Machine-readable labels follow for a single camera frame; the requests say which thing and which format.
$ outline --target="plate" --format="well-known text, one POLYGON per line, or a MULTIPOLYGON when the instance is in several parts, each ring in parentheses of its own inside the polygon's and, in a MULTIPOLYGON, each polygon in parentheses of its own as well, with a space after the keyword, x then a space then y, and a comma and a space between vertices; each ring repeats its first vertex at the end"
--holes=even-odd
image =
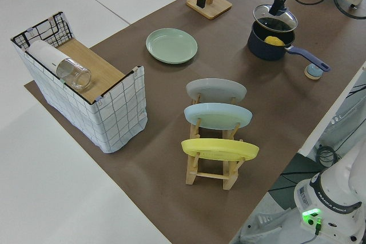
POLYGON ((246 94, 246 88, 235 81, 221 78, 203 78, 191 81, 186 90, 191 99, 196 100, 200 94, 200 102, 239 103, 246 94))
POLYGON ((200 153, 200 158, 219 161, 251 160, 258 154, 256 145, 217 138, 193 138, 182 141, 183 151, 193 157, 200 153))
POLYGON ((246 108, 226 103, 194 104, 185 108, 184 115, 193 125, 201 118, 200 127, 212 130, 232 130, 238 123, 245 127, 253 116, 246 108))
POLYGON ((152 32, 146 47, 157 60, 168 64, 181 64, 192 59, 197 52, 197 42, 182 30, 165 28, 152 32))

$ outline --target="yellow plate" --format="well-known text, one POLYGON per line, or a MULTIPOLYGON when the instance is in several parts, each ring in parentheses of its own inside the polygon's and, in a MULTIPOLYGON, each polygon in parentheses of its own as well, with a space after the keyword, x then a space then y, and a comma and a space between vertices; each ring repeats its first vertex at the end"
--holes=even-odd
POLYGON ((220 161, 251 160, 258 154, 256 145, 218 138, 194 138, 182 141, 183 151, 193 157, 200 153, 200 158, 220 161))

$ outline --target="white grid fabric basket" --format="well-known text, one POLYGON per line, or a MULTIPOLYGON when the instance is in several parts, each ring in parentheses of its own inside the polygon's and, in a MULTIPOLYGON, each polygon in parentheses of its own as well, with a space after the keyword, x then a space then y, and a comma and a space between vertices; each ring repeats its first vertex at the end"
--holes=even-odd
POLYGON ((58 46, 72 37, 65 15, 60 12, 11 40, 48 104, 104 153, 113 153, 142 131, 148 121, 144 67, 135 67, 90 104, 26 52, 32 39, 42 39, 58 46))

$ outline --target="white cylinder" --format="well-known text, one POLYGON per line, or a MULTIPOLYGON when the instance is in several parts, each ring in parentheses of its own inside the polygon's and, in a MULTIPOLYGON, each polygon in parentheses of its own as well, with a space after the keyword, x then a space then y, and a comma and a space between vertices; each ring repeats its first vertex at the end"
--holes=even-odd
POLYGON ((28 53, 74 89, 84 89, 90 83, 92 75, 87 68, 43 40, 34 41, 28 53))

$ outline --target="dark green floor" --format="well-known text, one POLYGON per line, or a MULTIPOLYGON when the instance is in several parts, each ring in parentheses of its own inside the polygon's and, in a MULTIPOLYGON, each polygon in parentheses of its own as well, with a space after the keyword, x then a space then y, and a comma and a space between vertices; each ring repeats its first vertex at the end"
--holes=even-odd
POLYGON ((296 207, 293 199, 296 184, 301 180, 312 178, 313 175, 323 169, 322 165, 301 154, 296 154, 283 171, 283 174, 273 184, 269 193, 283 209, 293 209, 296 207))

